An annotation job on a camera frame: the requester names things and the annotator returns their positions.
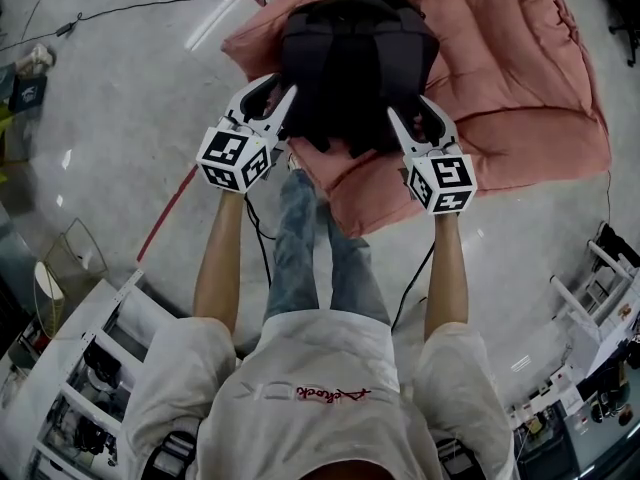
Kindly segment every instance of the white cord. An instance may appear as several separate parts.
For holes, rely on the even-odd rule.
[[[253,128],[251,128],[251,126],[249,126],[248,124],[244,124],[244,123],[238,123],[238,126],[240,126],[241,128],[248,128],[249,131],[253,134],[253,135],[260,135],[258,132],[256,132]]]
[[[522,440],[522,446],[520,447],[520,451],[518,452],[518,456],[516,457],[516,462],[518,462],[518,459],[520,459],[520,455],[522,455],[522,450],[524,449],[524,445],[527,443],[527,437],[529,437],[530,432],[531,429],[527,427],[527,435],[525,435],[524,439]]]

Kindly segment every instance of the pink blanket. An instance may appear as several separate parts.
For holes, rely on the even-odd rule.
[[[310,1],[273,1],[222,50],[250,79],[279,71],[287,16]],[[456,122],[479,195],[609,168],[593,70],[563,0],[415,1],[440,40],[425,94]],[[349,236],[423,211],[398,173],[400,153],[352,159],[337,139],[324,154],[301,138],[290,145]]]

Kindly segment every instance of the black backpack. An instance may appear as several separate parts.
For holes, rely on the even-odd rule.
[[[420,113],[439,42],[408,0],[321,0],[294,10],[282,39],[282,82],[298,93],[284,122],[318,150],[340,137],[357,157],[399,150],[387,118]]]

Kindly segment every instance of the fiducial marker cube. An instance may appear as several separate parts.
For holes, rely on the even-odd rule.
[[[196,161],[210,184],[242,194],[271,167],[266,139],[214,127],[207,130]]]
[[[407,186],[431,215],[461,212],[478,189],[469,155],[405,157]]]

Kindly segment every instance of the gray floor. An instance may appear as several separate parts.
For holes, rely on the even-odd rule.
[[[20,38],[35,1],[2,0],[4,44]],[[149,0],[43,0],[26,36],[55,30],[79,11],[87,15],[143,1]],[[640,68],[626,66],[626,44],[607,32],[613,18],[603,0],[567,2],[590,50],[611,132],[611,222],[637,246]],[[105,16],[81,23],[68,38],[48,42],[58,64],[50,72],[30,166],[26,176],[15,173],[13,178],[27,184],[29,204],[14,215],[36,252],[42,254],[50,236],[80,217],[116,282],[135,268],[138,250],[193,165],[207,126],[217,122],[230,95],[244,83],[219,45],[258,6],[237,0],[215,20],[220,5],[208,1]],[[207,28],[213,21],[215,26]],[[3,52],[0,60],[8,62],[27,50]],[[280,165],[251,193],[269,232],[276,228],[284,176]],[[587,239],[607,218],[607,182],[604,174],[478,199],[461,218],[471,322],[487,342],[505,403],[522,399],[559,366],[567,340],[550,321],[559,301],[549,277],[555,273],[571,280]],[[196,178],[142,262],[151,284],[187,313],[218,197]],[[432,237],[426,215],[368,237],[392,314]],[[248,221],[243,238],[239,342],[258,331],[267,296]],[[326,237],[320,234],[318,241],[317,280],[327,304],[331,262]],[[421,308],[410,306],[426,294],[428,270],[407,301],[400,327],[404,336],[399,337],[405,343],[421,332]],[[399,355],[406,371],[410,354],[405,349]],[[525,355],[531,364],[513,373],[510,366]]]

